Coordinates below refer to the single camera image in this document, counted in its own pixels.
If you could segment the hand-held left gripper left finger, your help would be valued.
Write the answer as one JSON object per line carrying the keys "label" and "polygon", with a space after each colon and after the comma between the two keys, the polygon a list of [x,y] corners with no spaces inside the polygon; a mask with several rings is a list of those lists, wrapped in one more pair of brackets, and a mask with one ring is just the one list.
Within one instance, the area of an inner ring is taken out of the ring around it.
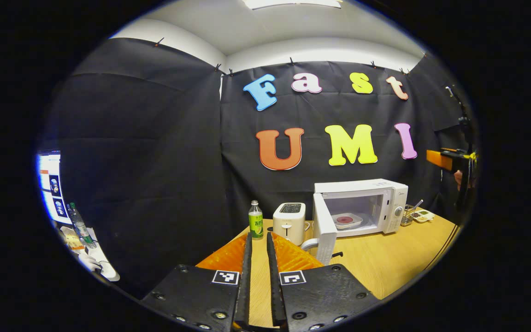
{"label": "hand-held left gripper left finger", "polygon": [[249,323],[252,237],[242,237],[241,271],[178,265],[141,304],[194,332],[233,332]]}

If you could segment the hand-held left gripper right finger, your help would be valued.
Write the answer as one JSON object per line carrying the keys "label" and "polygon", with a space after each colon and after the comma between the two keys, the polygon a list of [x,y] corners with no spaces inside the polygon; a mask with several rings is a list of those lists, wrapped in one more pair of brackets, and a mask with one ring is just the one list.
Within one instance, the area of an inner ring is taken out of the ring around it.
{"label": "hand-held left gripper right finger", "polygon": [[267,235],[272,322],[282,332],[329,331],[377,307],[380,300],[342,264],[281,272]]}

